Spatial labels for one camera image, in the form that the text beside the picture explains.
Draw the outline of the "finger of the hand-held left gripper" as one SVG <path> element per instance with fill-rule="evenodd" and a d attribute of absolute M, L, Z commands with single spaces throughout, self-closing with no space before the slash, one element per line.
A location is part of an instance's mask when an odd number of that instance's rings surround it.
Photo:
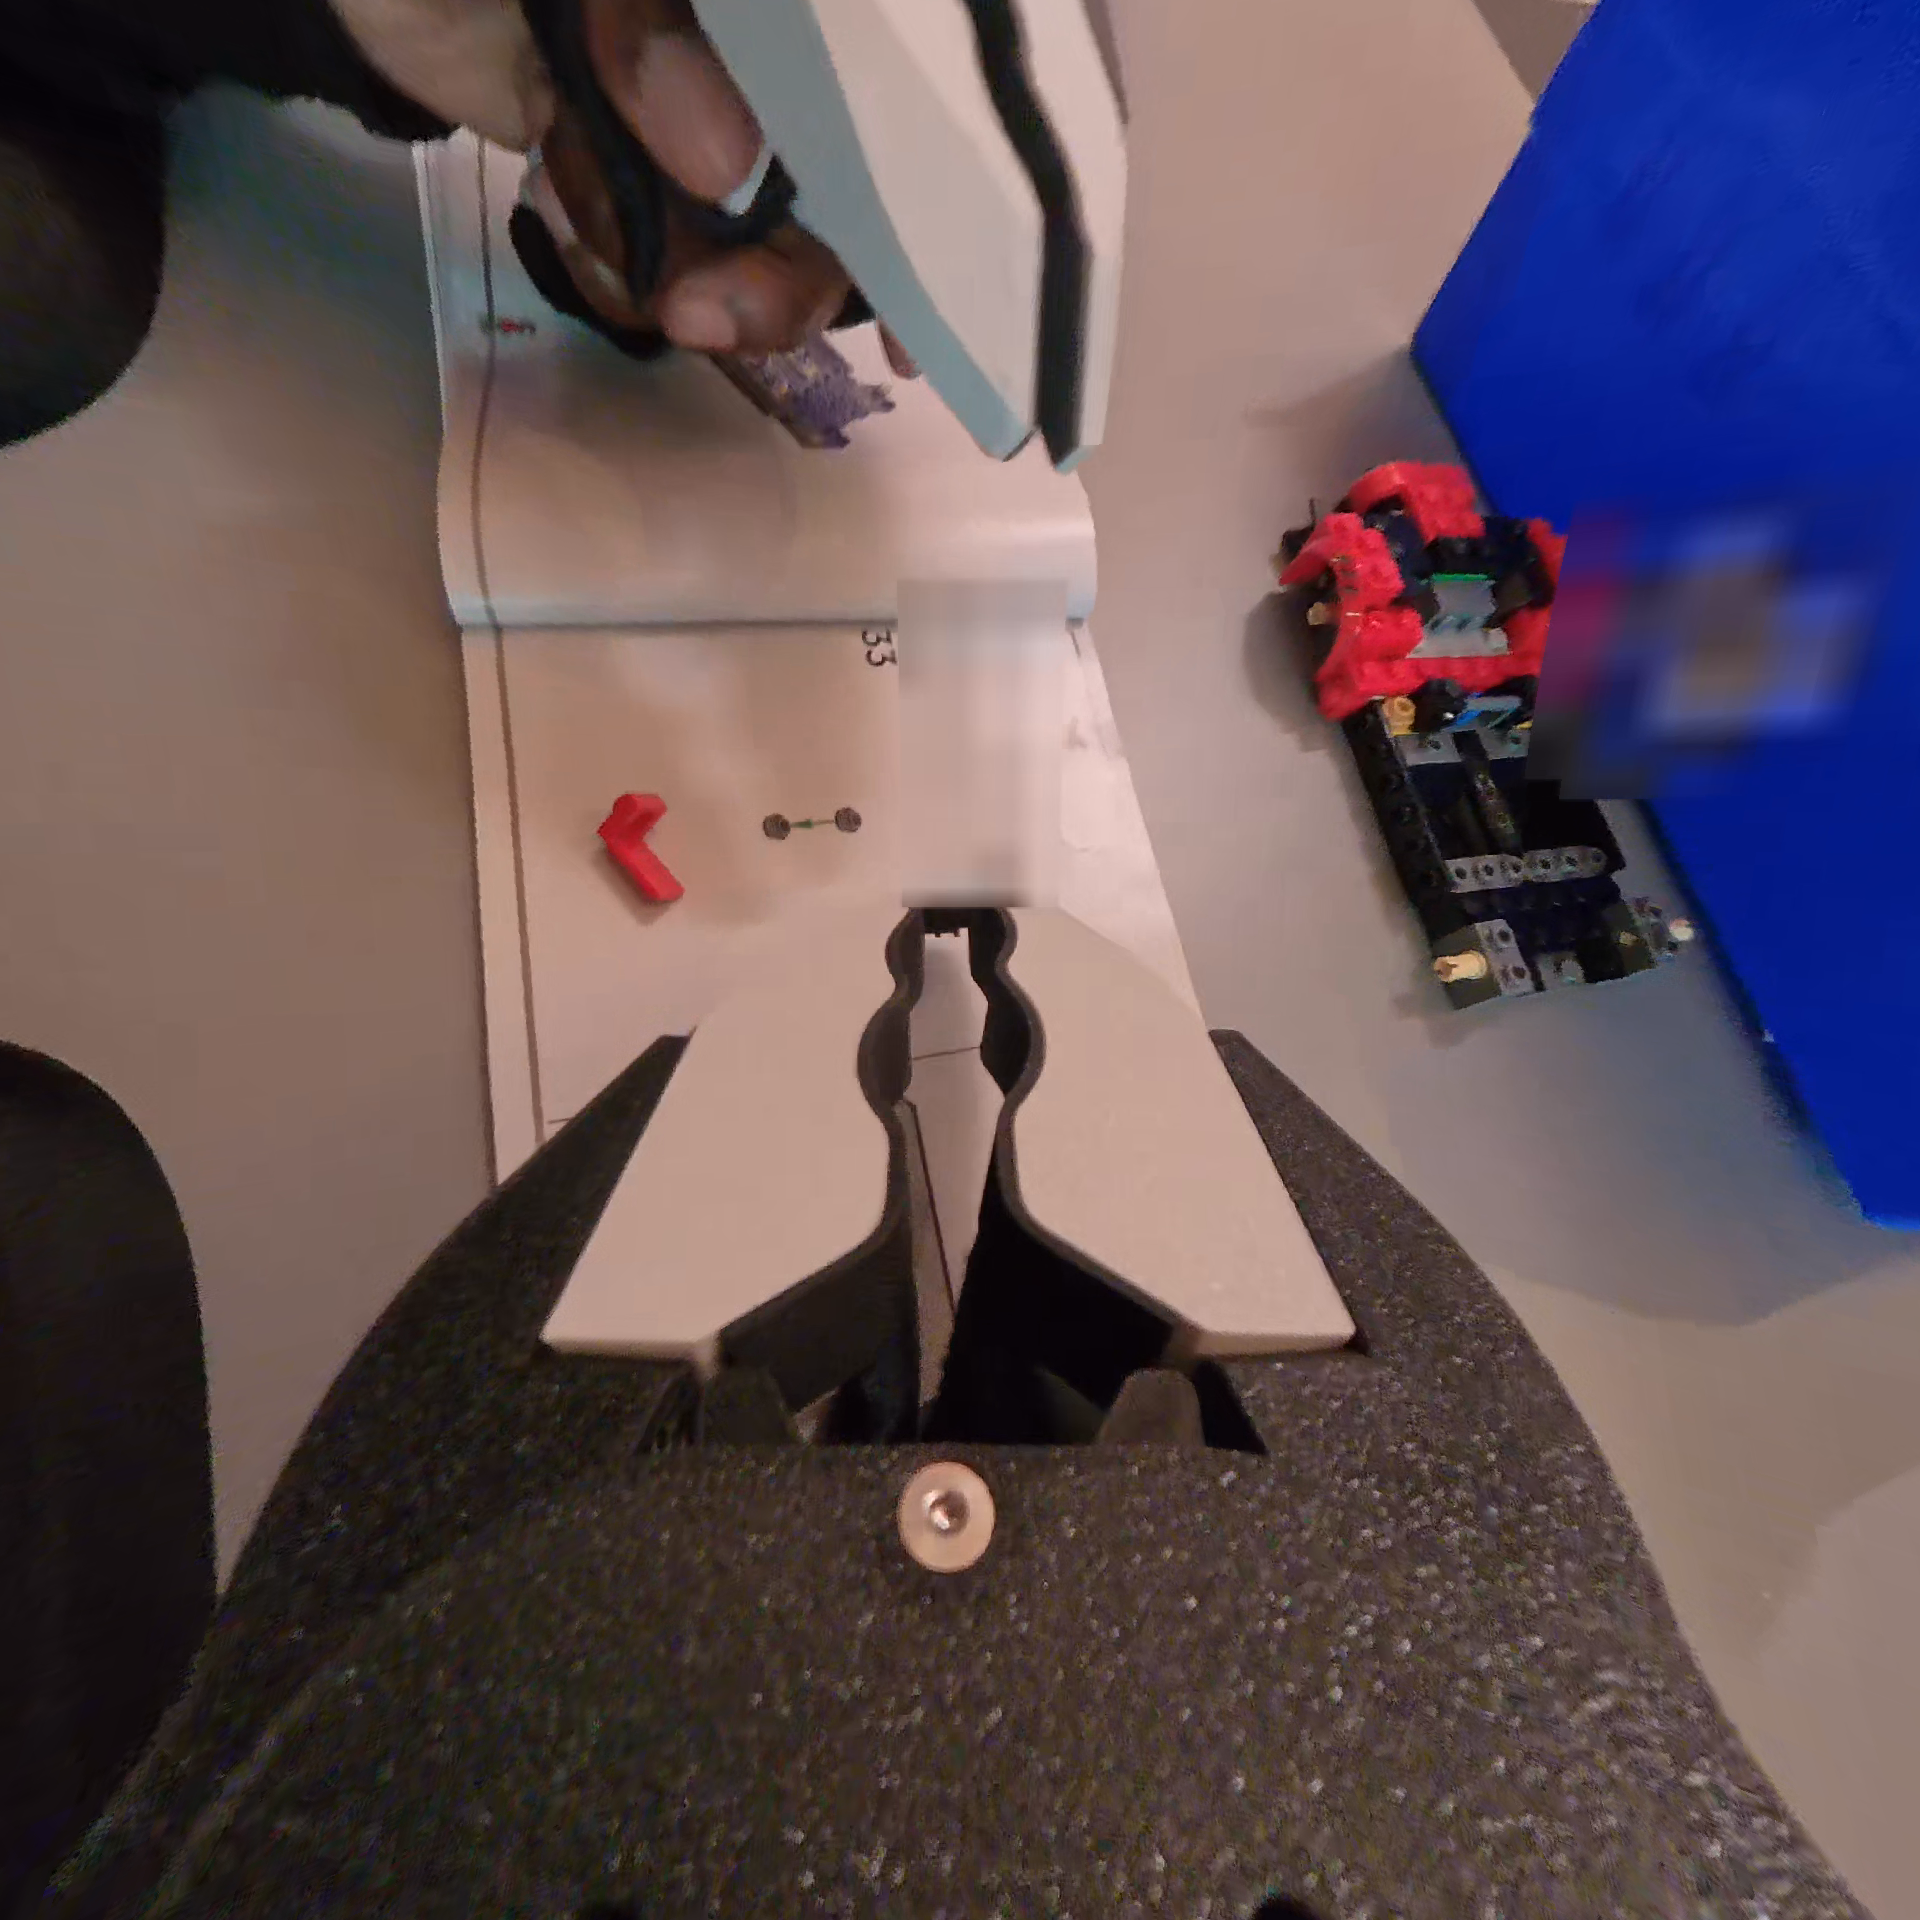
<path fill-rule="evenodd" d="M 1071 474 L 1107 434 L 1119 326 L 1127 99 L 1100 3 L 977 3 L 991 108 L 1040 203 L 1035 404 Z"/>
<path fill-rule="evenodd" d="M 972 442 L 1038 429 L 1043 207 L 959 3 L 702 3 L 697 21 L 840 263 Z"/>

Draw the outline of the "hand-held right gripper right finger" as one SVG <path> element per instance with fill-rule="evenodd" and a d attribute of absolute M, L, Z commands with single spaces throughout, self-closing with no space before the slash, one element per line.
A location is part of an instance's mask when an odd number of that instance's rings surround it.
<path fill-rule="evenodd" d="M 1022 1053 L 998 1115 L 1009 1212 L 1182 1354 L 1348 1346 L 1352 1314 L 1189 998 L 1055 907 L 1012 912 L 991 986 Z"/>

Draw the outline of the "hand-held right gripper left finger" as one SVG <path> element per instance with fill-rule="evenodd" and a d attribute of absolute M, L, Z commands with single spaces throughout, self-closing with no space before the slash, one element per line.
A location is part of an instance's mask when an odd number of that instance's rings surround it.
<path fill-rule="evenodd" d="M 897 1199 L 918 926 L 808 909 L 693 1027 L 542 1336 L 711 1368 Z"/>

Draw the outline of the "red angled lego piece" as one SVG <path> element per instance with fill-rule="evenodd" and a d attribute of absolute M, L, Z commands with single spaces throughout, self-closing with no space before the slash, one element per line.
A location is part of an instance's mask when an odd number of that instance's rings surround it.
<path fill-rule="evenodd" d="M 613 803 L 596 828 L 613 866 L 648 906 L 672 906 L 685 894 L 653 845 L 653 829 L 662 818 L 664 799 L 659 794 L 631 790 Z"/>

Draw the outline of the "red and black lego car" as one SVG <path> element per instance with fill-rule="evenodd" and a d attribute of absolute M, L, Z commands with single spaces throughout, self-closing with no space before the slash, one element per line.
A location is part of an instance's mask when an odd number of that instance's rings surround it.
<path fill-rule="evenodd" d="M 1624 891 L 1601 804 L 1529 763 L 1565 544 L 1485 507 L 1462 467 L 1388 462 L 1276 556 L 1311 704 L 1457 1010 L 1638 975 L 1696 936 Z"/>

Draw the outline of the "lego instruction booklet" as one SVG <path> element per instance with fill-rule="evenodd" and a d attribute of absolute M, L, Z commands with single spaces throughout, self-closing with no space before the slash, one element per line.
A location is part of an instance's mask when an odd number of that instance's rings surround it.
<path fill-rule="evenodd" d="M 1091 631 L 1096 536 L 1038 450 L 981 458 L 916 384 L 805 450 L 707 364 L 638 366 L 536 300 L 521 166 L 416 150 L 461 631 L 494 1175 L 780 923 L 897 898 L 896 586 L 1060 583 L 1064 828 L 1051 894 L 1197 1004 Z M 645 902 L 596 828 L 659 794 L 684 883 Z"/>

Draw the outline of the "person's left hand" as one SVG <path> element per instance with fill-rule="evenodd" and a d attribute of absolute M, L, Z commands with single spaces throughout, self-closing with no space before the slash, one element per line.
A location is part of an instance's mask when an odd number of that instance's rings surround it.
<path fill-rule="evenodd" d="M 617 117 L 685 194 L 717 203 L 744 184 L 760 125 L 684 4 L 588 3 L 583 34 Z M 672 211 L 661 278 L 635 300 L 607 184 L 568 108 L 540 141 L 526 199 L 599 319 L 680 350 L 793 350 L 828 331 L 853 294 L 830 250 L 793 223 L 753 246 L 720 250 Z"/>

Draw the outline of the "black rounded object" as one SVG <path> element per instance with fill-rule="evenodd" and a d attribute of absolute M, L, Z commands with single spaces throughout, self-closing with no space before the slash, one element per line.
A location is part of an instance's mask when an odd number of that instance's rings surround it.
<path fill-rule="evenodd" d="M 165 255 L 165 134 L 4 74 L 3 445 L 102 397 L 143 346 Z"/>
<path fill-rule="evenodd" d="M 38 1894 L 216 1596 L 193 1256 L 132 1117 L 3 1047 L 3 1890 Z"/>

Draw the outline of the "blue divided storage bin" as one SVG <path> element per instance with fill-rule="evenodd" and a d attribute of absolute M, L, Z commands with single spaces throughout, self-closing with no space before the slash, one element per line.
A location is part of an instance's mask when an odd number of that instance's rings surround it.
<path fill-rule="evenodd" d="M 1598 4 L 1413 338 L 1567 531 L 1536 755 L 1638 803 L 1860 1212 L 1918 1219 L 1918 4 Z"/>

